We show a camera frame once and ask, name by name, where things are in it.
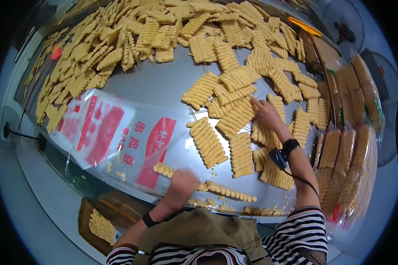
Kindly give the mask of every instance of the apron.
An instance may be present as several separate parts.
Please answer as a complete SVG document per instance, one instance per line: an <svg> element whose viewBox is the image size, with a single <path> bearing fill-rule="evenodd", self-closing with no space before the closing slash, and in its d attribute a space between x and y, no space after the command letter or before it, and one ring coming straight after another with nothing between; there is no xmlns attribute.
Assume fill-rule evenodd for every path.
<svg viewBox="0 0 398 265"><path fill-rule="evenodd" d="M255 219L227 217L205 209L183 212L149 228L139 244L139 251L146 254L136 253L133 265L148 264L149 255L158 243L187 247L226 245L243 249L249 258L248 264L274 265L262 246Z"/></svg>

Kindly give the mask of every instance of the clear plastic wrap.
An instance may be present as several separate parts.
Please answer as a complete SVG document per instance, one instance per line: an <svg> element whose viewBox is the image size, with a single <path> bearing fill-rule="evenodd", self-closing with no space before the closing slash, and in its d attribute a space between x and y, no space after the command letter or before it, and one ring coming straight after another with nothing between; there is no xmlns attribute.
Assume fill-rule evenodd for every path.
<svg viewBox="0 0 398 265"><path fill-rule="evenodd" d="M360 89L360 84L358 83L357 76L354 72L354 68L351 64L347 64L342 67L343 77L345 78L345 82L348 86L348 90L352 93L355 90Z"/></svg>
<svg viewBox="0 0 398 265"><path fill-rule="evenodd" d="M345 121L343 120L343 107L339 94L333 94L333 105L336 115L336 127L343 128Z"/></svg>
<svg viewBox="0 0 398 265"><path fill-rule="evenodd" d="M334 73L336 79L337 89L341 97L345 97L349 94L348 85L346 84L345 77L343 76L342 69Z"/></svg>
<svg viewBox="0 0 398 265"><path fill-rule="evenodd" d="M83 169L94 167L105 176L138 189L162 194L159 173L153 165L190 136L188 115L135 103L98 89L89 89L70 102L63 122L53 137Z"/></svg>
<svg viewBox="0 0 398 265"><path fill-rule="evenodd" d="M345 184L346 176L353 156L355 138L356 131L347 122L340 139L339 150L337 153L332 177L330 179L329 188L324 199L321 201L321 209L327 218L332 215Z"/></svg>
<svg viewBox="0 0 398 265"><path fill-rule="evenodd" d="M351 102L354 108L354 120L359 124L365 116L364 94L361 89L351 92Z"/></svg>
<svg viewBox="0 0 398 265"><path fill-rule="evenodd" d="M349 121L349 123L355 127L357 121L355 120L354 104L343 70L340 69L334 74L334 76L336 78L337 88L339 90L340 100L342 102L343 121L344 123Z"/></svg>
<svg viewBox="0 0 398 265"><path fill-rule="evenodd" d="M376 133L371 125L362 123L356 134L352 160L340 197L332 215L327 218L332 224L328 229L329 237L336 237L338 227L350 229L356 219L365 215L373 192L376 170Z"/></svg>
<svg viewBox="0 0 398 265"><path fill-rule="evenodd" d="M341 131L332 122L324 141L323 152L321 154L320 165L317 172L317 182L320 190L320 200L323 201L329 189L331 175L339 148Z"/></svg>
<svg viewBox="0 0 398 265"><path fill-rule="evenodd" d="M340 97L342 102L342 113L343 113L343 121L346 123L347 121L353 127L355 127L355 113L353 108L353 103L350 95L346 95L345 97Z"/></svg>
<svg viewBox="0 0 398 265"><path fill-rule="evenodd" d="M317 148L315 151L314 158L314 172L317 173L318 165L321 159L321 153L323 151L324 139L326 138L326 133L322 129L318 129L318 139L317 139Z"/></svg>
<svg viewBox="0 0 398 265"><path fill-rule="evenodd" d="M377 133L383 134L385 128L385 115L382 112L382 104L380 102L379 92L373 77L359 54L352 57L352 65L354 66L356 75L360 82L364 99L367 106L368 117Z"/></svg>

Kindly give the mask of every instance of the black cable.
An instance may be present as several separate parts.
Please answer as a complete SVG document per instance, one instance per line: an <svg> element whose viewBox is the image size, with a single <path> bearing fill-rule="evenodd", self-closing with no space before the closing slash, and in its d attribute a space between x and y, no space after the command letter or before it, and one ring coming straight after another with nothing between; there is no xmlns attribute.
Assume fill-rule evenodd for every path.
<svg viewBox="0 0 398 265"><path fill-rule="evenodd" d="M314 188L314 186L313 186L311 183L308 182L308 180L303 179L303 178L300 178L300 177L297 177L297 176L294 176L294 175L292 175L291 173L287 172L287 171L284 170L284 169L283 169L283 171L284 171L286 174L288 174L289 176L293 177L294 179L297 179L297 180L299 180L300 182L303 182L303 183L307 184L308 186L310 186L310 187L314 190L315 194L317 194L318 200L320 201L320 196L318 195L317 190Z"/></svg>

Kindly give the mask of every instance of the striped shirt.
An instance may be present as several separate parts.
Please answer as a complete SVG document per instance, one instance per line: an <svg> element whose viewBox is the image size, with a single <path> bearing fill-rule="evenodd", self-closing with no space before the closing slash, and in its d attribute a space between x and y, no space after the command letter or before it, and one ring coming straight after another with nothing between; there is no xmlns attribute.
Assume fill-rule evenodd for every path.
<svg viewBox="0 0 398 265"><path fill-rule="evenodd" d="M293 211L277 225L273 236L261 236L263 247L274 264L325 264L327 239L320 208L307 206ZM223 255L229 265L246 265L244 250L228 246L182 247L159 243L151 254L151 265L196 265L201 257ZM109 253L107 265L131 265L135 251L120 247Z"/></svg>

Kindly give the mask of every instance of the black wristband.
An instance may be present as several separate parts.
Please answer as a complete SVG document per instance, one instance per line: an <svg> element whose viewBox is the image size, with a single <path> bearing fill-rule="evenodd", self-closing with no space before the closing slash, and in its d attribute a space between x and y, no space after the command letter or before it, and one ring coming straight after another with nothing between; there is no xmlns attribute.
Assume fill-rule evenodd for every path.
<svg viewBox="0 0 398 265"><path fill-rule="evenodd" d="M154 222L154 221L152 220L152 218L150 218L149 213L143 215L143 218L142 218L142 219L143 219L143 222L145 222L145 224L146 224L146 226L147 226L148 228L151 228L152 226L159 224L159 222Z"/></svg>
<svg viewBox="0 0 398 265"><path fill-rule="evenodd" d="M290 152L292 152L297 146L299 146L299 142L296 139L289 139L284 143L281 154L286 161L289 158Z"/></svg>

